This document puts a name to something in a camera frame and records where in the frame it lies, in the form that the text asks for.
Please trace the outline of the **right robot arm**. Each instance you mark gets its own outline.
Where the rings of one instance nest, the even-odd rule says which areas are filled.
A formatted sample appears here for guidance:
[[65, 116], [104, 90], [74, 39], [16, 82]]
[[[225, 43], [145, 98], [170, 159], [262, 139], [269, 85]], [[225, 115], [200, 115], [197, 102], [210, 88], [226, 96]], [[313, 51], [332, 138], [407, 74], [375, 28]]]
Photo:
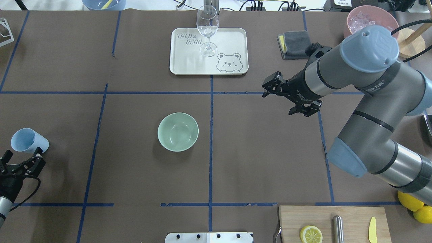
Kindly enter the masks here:
[[354, 177], [376, 175], [400, 192], [431, 205], [431, 160], [391, 140], [402, 118], [431, 107], [431, 80], [398, 60], [399, 46], [382, 26], [368, 26], [335, 48], [309, 53], [295, 76], [268, 76], [263, 97], [283, 96], [295, 104], [289, 114], [308, 117], [321, 98], [353, 85], [364, 96], [327, 152], [328, 160]]

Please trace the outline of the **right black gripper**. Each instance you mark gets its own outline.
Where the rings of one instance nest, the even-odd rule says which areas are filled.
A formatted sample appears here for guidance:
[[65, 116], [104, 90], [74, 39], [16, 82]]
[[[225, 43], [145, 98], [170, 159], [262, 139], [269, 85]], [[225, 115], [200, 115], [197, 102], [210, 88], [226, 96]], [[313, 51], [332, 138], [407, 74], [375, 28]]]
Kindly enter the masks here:
[[285, 80], [280, 71], [269, 75], [264, 79], [262, 88], [265, 89], [262, 97], [265, 98], [270, 94], [283, 96], [295, 103], [295, 106], [289, 110], [289, 115], [303, 114], [305, 117], [320, 111], [322, 96], [315, 94], [306, 84], [306, 70], [312, 67], [312, 63], [318, 61], [320, 57], [327, 54], [332, 47], [323, 46], [320, 43], [310, 44], [305, 50], [309, 59], [304, 68], [292, 78]]

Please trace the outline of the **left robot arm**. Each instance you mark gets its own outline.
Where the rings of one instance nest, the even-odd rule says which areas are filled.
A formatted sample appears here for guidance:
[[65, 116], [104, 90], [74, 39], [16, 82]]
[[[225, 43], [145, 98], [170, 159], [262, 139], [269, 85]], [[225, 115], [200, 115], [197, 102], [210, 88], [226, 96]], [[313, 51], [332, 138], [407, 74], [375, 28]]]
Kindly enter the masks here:
[[[28, 160], [20, 164], [8, 164], [12, 156], [13, 152], [7, 150], [0, 160], [0, 226], [3, 226], [9, 212], [17, 209], [38, 191], [41, 184], [38, 176], [46, 163], [40, 147], [35, 149]], [[26, 178], [37, 180], [37, 186], [25, 200], [13, 206]]]

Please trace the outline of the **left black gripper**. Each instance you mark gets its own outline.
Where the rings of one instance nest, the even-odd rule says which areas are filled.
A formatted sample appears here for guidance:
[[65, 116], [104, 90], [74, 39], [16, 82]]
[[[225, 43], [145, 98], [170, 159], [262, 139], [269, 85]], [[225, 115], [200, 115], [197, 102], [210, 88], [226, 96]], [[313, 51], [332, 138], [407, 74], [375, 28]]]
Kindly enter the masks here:
[[26, 178], [39, 177], [45, 167], [42, 148], [37, 147], [31, 158], [20, 164], [8, 165], [13, 152], [7, 150], [0, 159], [0, 195], [6, 199], [16, 199]]

